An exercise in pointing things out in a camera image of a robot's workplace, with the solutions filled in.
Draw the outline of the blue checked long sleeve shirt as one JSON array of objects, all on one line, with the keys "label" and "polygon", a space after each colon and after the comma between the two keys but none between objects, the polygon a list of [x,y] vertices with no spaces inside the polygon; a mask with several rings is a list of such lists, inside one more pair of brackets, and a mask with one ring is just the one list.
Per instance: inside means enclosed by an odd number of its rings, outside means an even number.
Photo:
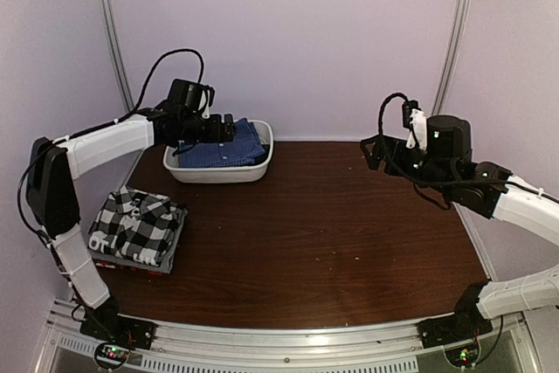
[{"label": "blue checked long sleeve shirt", "polygon": [[253,166],[263,162],[269,146],[262,143],[253,122],[246,118],[235,122],[232,142],[187,144],[182,142],[172,153],[180,168],[227,168]]}]

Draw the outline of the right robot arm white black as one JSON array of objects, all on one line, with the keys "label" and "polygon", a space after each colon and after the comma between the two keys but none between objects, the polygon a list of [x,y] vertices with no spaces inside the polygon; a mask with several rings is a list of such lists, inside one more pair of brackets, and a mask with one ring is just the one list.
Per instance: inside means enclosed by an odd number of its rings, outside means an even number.
[{"label": "right robot arm white black", "polygon": [[[520,226],[549,243],[558,242],[558,200],[493,162],[472,159],[471,126],[451,115],[425,117],[414,110],[404,127],[406,139],[383,133],[360,143],[370,169],[383,169],[410,181],[416,190],[431,188],[439,208],[459,204],[487,219]],[[448,320],[448,332],[466,339],[481,319],[558,303],[558,268],[513,280],[489,281],[467,289]]]}]

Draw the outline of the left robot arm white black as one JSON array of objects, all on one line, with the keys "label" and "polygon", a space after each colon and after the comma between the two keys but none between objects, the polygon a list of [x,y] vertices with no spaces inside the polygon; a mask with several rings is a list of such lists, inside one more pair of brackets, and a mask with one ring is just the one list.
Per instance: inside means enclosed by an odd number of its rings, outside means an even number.
[{"label": "left robot arm white black", "polygon": [[143,108],[56,141],[38,138],[17,187],[17,203],[27,204],[38,227],[32,229],[59,265],[79,303],[85,323],[108,342],[125,337],[117,300],[100,277],[80,228],[75,180],[124,155],[179,142],[223,143],[236,134],[229,114],[203,117],[197,111]]}]

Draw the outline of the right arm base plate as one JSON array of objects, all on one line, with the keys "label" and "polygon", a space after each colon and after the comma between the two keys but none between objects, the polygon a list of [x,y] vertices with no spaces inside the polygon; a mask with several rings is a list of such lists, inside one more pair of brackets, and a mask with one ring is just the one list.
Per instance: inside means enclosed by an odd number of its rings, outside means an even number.
[{"label": "right arm base plate", "polygon": [[471,341],[478,335],[492,331],[491,321],[484,318],[472,318],[466,314],[428,318],[418,324],[418,333],[425,349]]}]

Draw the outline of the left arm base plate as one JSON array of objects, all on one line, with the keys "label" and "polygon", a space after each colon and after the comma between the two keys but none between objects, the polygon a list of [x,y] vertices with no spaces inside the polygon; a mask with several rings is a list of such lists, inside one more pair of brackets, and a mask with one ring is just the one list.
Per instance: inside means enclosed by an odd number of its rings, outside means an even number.
[{"label": "left arm base plate", "polygon": [[156,325],[152,321],[138,320],[126,316],[118,316],[115,332],[108,332],[91,318],[82,322],[79,331],[104,342],[116,343],[131,349],[151,349],[155,337]]}]

